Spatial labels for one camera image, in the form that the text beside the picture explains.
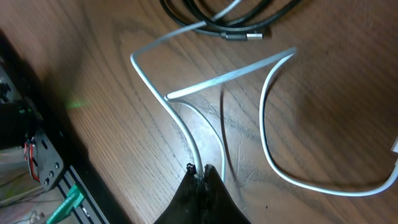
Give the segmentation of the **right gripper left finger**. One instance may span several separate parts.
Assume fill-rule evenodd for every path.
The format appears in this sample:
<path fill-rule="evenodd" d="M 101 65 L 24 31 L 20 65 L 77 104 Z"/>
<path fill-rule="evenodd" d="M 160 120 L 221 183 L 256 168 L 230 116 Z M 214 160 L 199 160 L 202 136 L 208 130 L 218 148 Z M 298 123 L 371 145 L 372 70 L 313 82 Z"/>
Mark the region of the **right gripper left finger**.
<path fill-rule="evenodd" d="M 156 219 L 155 224 L 201 224 L 203 178 L 197 174 L 196 166 L 188 163 L 186 173 L 170 204 Z"/>

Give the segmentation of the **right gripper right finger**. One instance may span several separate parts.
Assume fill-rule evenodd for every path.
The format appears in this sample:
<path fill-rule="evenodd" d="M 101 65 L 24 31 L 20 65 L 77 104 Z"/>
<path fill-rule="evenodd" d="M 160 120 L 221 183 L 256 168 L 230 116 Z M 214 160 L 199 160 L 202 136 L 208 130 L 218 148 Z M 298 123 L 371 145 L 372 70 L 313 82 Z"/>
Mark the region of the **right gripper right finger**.
<path fill-rule="evenodd" d="M 237 207 L 213 165 L 205 166 L 203 222 L 208 224 L 250 224 Z"/>

